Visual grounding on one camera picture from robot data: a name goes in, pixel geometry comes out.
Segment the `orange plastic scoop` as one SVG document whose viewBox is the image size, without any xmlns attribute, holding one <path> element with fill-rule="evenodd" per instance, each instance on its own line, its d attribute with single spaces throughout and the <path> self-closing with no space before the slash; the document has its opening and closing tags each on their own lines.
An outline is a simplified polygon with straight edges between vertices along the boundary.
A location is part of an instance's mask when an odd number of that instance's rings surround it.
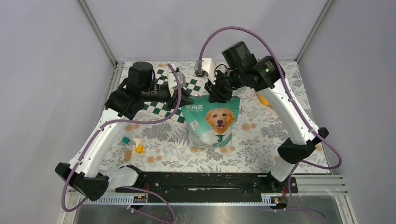
<svg viewBox="0 0 396 224">
<path fill-rule="evenodd" d="M 257 93 L 258 99 L 259 101 L 263 104 L 263 105 L 270 105 L 269 101 L 261 94 L 261 93 Z"/>
</svg>

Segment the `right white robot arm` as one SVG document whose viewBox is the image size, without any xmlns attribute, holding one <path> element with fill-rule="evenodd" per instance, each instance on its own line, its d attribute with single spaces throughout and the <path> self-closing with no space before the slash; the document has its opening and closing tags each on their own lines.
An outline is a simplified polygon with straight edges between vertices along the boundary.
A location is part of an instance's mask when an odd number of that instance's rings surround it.
<svg viewBox="0 0 396 224">
<path fill-rule="evenodd" d="M 229 66 L 225 73 L 216 70 L 212 59 L 202 57 L 196 61 L 195 72 L 208 76 L 205 89 L 211 103 L 226 103 L 232 92 L 242 87 L 254 89 L 269 102 L 289 134 L 277 149 L 280 159 L 268 179 L 269 189 L 280 192 L 294 166 L 309 157 L 329 132 L 309 118 L 291 91 L 284 70 L 272 56 L 257 60 L 245 42 L 232 45 L 222 55 Z"/>
</svg>

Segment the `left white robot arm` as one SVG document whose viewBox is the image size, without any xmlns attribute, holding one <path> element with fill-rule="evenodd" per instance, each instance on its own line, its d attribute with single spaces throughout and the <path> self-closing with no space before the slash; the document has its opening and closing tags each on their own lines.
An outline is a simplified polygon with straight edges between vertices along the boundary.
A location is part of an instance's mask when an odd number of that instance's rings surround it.
<svg viewBox="0 0 396 224">
<path fill-rule="evenodd" d="M 128 123 L 136 124 L 135 115 L 143 110 L 146 102 L 165 103 L 167 110 L 175 114 L 183 105 L 191 104 L 185 75 L 179 68 L 170 66 L 167 81 L 159 83 L 152 64 L 135 62 L 105 102 L 99 123 L 90 138 L 70 159 L 59 163 L 55 172 L 67 186 L 81 193 L 91 201 L 100 199 L 107 190 L 128 186 L 138 192 L 144 188 L 145 180 L 135 168 L 123 167 L 101 170 L 100 166 L 118 132 Z"/>
</svg>

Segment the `green pet food bag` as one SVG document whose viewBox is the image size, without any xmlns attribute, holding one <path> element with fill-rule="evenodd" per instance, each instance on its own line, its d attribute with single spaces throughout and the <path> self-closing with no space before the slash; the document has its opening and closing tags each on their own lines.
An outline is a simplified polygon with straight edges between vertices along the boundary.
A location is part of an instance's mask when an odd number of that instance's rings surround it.
<svg viewBox="0 0 396 224">
<path fill-rule="evenodd" d="M 210 103 L 209 96 L 192 97 L 193 104 L 181 107 L 188 124 L 190 147 L 216 148 L 232 143 L 232 127 L 238 119 L 240 98 Z"/>
</svg>

